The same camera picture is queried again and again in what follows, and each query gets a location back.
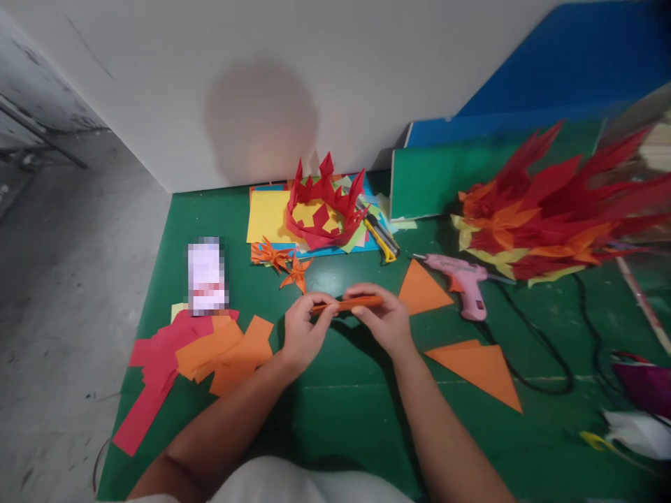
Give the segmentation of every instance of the white shirt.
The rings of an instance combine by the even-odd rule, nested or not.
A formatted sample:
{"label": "white shirt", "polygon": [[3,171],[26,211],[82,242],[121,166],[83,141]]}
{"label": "white shirt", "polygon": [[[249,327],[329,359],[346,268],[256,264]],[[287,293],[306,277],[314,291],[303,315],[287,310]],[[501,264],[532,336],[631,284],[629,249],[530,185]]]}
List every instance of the white shirt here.
{"label": "white shirt", "polygon": [[[380,477],[364,472],[311,472],[265,456],[238,468],[210,500],[212,503],[411,503]],[[133,503],[180,503],[153,495]]]}

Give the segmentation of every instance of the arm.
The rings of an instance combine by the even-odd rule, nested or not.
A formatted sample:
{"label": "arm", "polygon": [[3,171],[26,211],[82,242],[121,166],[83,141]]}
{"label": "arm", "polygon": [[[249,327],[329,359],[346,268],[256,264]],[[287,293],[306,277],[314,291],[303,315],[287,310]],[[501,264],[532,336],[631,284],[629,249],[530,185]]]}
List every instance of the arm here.
{"label": "arm", "polygon": [[355,285],[346,298],[379,295],[384,304],[352,313],[366,324],[394,362],[421,472],[434,502],[514,502],[512,494],[442,396],[417,352],[405,306],[373,284]]}
{"label": "arm", "polygon": [[285,317],[284,347],[240,388],[198,415],[147,468],[129,499],[169,494],[180,503],[209,500],[238,467],[282,392],[317,356],[337,305],[315,325],[310,310],[336,300],[319,292],[299,298]]}

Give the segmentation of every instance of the person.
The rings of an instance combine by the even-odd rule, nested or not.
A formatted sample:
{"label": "person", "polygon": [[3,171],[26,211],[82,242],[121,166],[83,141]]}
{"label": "person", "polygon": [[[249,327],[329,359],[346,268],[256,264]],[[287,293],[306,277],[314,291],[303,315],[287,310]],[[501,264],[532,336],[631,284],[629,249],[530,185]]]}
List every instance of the person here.
{"label": "person", "polygon": [[[421,473],[432,502],[513,502],[503,480],[442,396],[415,348],[406,308],[391,292],[357,284],[344,298],[381,296],[381,306],[352,310],[391,357]],[[316,323],[315,305],[328,304]],[[279,458],[238,467],[271,409],[322,348],[335,298],[310,292],[285,317],[284,346],[226,399],[212,403],[177,435],[131,491],[134,503],[409,502],[363,472],[311,472]]]}

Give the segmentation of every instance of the hand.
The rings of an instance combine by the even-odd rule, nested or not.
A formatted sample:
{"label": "hand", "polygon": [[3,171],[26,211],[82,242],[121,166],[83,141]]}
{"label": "hand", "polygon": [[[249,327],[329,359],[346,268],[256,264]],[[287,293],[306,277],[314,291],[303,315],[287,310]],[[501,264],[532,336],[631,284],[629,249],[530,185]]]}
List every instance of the hand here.
{"label": "hand", "polygon": [[410,333],[410,317],[407,309],[392,292],[376,284],[359,283],[349,287],[343,298],[369,295],[380,296],[384,302],[381,306],[372,309],[356,306],[352,309],[352,314],[368,326],[375,340],[380,343],[392,360],[417,354]]}
{"label": "hand", "polygon": [[[316,304],[328,304],[317,322],[310,323],[312,308]],[[299,298],[284,316],[284,359],[299,373],[308,368],[322,348],[326,330],[336,315],[338,301],[327,293],[309,292]]]}

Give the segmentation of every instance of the white wall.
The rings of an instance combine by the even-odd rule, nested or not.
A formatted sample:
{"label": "white wall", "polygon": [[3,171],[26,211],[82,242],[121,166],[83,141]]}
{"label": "white wall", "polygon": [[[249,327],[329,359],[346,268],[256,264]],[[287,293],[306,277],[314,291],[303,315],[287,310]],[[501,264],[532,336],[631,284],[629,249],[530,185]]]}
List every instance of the white wall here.
{"label": "white wall", "polygon": [[[46,128],[81,131],[106,127],[2,10],[0,95]],[[0,115],[0,147],[27,143],[37,142],[15,122]]]}
{"label": "white wall", "polygon": [[558,0],[0,0],[171,192],[370,166]]}

